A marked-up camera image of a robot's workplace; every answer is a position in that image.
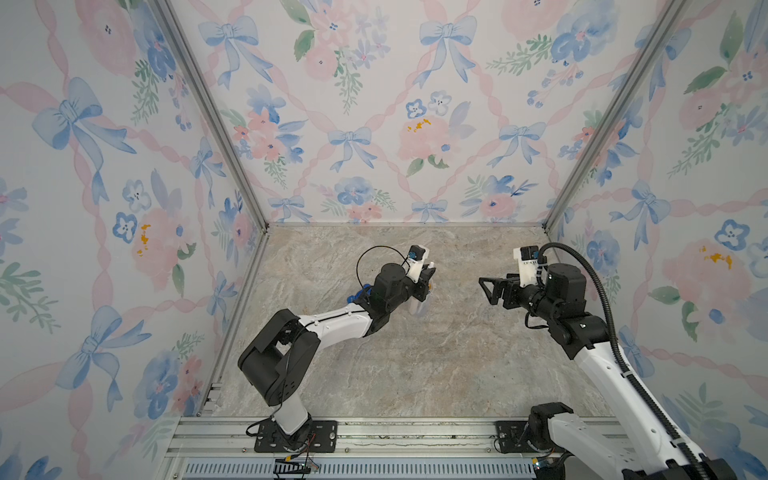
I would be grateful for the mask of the blue container lid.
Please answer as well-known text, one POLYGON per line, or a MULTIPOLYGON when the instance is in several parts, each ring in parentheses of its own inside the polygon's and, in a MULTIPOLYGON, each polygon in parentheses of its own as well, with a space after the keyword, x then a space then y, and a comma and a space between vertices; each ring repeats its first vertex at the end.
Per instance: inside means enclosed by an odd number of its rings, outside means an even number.
POLYGON ((351 304, 351 303, 356 303, 361 299, 367 298, 370 295, 371 289, 372 289, 372 286, 370 284, 365 284, 357 293, 355 293, 354 295, 350 295, 347 298, 347 302, 351 304))

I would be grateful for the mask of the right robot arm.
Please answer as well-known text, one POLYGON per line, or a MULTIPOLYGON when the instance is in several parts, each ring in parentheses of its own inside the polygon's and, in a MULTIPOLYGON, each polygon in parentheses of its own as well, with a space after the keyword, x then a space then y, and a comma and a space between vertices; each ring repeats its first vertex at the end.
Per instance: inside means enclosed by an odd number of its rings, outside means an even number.
POLYGON ((559 447, 603 479, 733 479, 724 459, 709 457, 680 431, 628 364, 614 327, 586 310, 587 281, 573 265, 548 267, 544 280, 526 272, 478 280, 488 301, 538 317, 567 357, 587 375, 631 443, 615 445, 562 403, 532 408, 531 440, 559 447))

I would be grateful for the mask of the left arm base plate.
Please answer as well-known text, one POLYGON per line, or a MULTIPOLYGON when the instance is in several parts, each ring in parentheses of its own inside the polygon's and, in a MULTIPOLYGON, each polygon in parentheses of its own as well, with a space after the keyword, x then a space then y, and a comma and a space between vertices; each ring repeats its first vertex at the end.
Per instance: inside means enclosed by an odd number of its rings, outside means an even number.
POLYGON ((338 422, 309 419, 293 434, 285 433, 272 419, 254 423, 246 429, 254 439, 256 453, 333 453, 338 440, 338 422))

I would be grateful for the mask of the clear plastic container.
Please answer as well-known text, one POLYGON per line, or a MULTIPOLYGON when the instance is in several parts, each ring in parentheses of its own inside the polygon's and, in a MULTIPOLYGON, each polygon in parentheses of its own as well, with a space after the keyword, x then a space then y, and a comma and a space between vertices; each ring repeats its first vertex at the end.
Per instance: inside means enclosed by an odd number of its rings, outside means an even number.
POLYGON ((415 318, 423 318, 427 315, 430 305, 430 297, 426 297, 424 301, 412 298, 409 301, 409 314, 415 318))

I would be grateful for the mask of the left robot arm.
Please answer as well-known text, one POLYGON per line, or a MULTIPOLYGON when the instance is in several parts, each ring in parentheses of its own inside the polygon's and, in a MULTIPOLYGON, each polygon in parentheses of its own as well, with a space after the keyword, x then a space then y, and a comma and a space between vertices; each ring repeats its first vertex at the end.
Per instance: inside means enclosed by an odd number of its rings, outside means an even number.
POLYGON ((316 354, 371 336, 403 304, 425 301, 435 273, 435 264, 423 260, 387 263, 340 309, 314 315, 276 312, 237 360, 248 383, 274 409, 265 422, 288 438, 307 433, 312 418, 298 389, 316 354))

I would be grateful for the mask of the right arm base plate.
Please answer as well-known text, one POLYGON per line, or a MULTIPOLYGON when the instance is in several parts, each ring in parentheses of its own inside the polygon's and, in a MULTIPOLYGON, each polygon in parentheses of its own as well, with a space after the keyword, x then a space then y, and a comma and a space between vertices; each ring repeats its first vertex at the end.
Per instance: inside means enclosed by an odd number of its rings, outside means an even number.
POLYGON ((500 420, 494 422, 494 449, 500 454, 530 454, 540 456, 559 455, 565 450, 559 446, 540 448, 528 432, 526 420, 500 420))

